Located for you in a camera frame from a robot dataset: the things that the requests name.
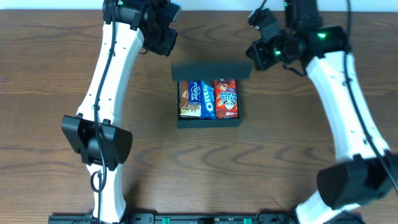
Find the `brown Pocky box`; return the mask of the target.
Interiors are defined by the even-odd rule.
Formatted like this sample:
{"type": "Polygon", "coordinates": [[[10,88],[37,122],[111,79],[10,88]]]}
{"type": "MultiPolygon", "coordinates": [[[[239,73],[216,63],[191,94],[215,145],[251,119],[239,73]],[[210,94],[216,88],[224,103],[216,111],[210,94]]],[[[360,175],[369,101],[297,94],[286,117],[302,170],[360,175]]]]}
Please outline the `brown Pocky box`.
{"type": "Polygon", "coordinates": [[[180,80],[179,83],[179,97],[180,97],[180,111],[181,118],[199,119],[201,115],[201,104],[192,105],[189,103],[189,81],[180,80]]]}

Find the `blue Eclipse gum pack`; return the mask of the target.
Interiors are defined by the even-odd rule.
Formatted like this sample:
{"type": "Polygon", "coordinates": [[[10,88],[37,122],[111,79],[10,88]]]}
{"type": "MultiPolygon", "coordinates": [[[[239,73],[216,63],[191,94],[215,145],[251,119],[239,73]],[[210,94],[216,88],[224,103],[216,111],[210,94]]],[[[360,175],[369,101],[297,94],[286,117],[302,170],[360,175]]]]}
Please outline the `blue Eclipse gum pack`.
{"type": "Polygon", "coordinates": [[[201,104],[201,81],[200,80],[190,80],[189,81],[189,103],[192,105],[201,104]]]}

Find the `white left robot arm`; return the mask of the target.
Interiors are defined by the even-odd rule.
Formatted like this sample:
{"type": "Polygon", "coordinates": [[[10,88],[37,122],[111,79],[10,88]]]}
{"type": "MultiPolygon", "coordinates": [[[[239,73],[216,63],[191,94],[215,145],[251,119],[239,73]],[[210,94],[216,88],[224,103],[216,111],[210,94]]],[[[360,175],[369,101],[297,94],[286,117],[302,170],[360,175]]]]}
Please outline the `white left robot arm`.
{"type": "Polygon", "coordinates": [[[170,24],[181,5],[169,0],[103,3],[103,37],[88,92],[75,116],[64,116],[62,132],[90,173],[95,207],[90,214],[49,217],[49,223],[126,223],[122,170],[132,133],[121,128],[124,95],[136,57],[169,56],[178,33],[170,24]]]}

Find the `blue Oreo cookie pack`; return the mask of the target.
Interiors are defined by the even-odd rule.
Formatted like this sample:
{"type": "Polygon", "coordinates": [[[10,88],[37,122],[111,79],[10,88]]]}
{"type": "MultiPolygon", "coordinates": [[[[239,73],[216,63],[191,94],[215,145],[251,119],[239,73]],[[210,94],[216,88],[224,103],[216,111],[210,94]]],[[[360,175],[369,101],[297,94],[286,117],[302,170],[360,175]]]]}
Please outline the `blue Oreo cookie pack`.
{"type": "Polygon", "coordinates": [[[216,119],[215,90],[212,80],[201,81],[200,119],[216,119]]]}

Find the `black gift box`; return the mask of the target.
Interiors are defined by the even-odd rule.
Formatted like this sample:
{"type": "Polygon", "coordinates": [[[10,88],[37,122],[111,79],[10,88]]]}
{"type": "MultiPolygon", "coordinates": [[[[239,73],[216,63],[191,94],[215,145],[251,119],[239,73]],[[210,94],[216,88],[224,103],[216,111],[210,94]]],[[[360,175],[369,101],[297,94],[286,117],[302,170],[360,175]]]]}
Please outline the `black gift box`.
{"type": "MultiPolygon", "coordinates": [[[[242,60],[227,61],[197,61],[173,63],[171,65],[172,80],[216,80],[220,78],[232,78],[239,83],[248,79],[252,70],[252,64],[242,60]]],[[[241,110],[238,109],[238,117],[230,119],[193,119],[177,116],[177,127],[183,128],[230,128],[238,127],[243,120],[241,110]]]]}

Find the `red Hello Panda box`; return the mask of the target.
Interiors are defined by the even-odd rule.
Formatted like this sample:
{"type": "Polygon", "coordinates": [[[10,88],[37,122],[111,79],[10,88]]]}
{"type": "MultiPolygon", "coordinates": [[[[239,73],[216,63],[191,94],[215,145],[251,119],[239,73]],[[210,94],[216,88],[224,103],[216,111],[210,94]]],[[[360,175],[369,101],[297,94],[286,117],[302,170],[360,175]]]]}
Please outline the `red Hello Panda box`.
{"type": "Polygon", "coordinates": [[[214,81],[217,119],[238,118],[238,94],[236,80],[219,79],[214,81]]]}

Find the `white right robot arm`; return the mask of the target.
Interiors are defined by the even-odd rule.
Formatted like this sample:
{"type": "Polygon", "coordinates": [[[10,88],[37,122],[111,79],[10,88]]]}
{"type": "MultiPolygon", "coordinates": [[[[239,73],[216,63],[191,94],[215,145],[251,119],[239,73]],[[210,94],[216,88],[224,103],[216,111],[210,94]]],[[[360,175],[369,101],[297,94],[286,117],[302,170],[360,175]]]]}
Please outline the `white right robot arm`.
{"type": "Polygon", "coordinates": [[[261,38],[247,49],[256,70],[277,63],[290,70],[300,62],[301,77],[315,86],[325,110],[337,164],[317,174],[317,191],[297,205],[289,222],[351,221],[353,210],[397,188],[397,156],[378,131],[356,75],[350,28],[325,26],[315,1],[286,1],[285,29],[261,5],[248,16],[261,38]]]}

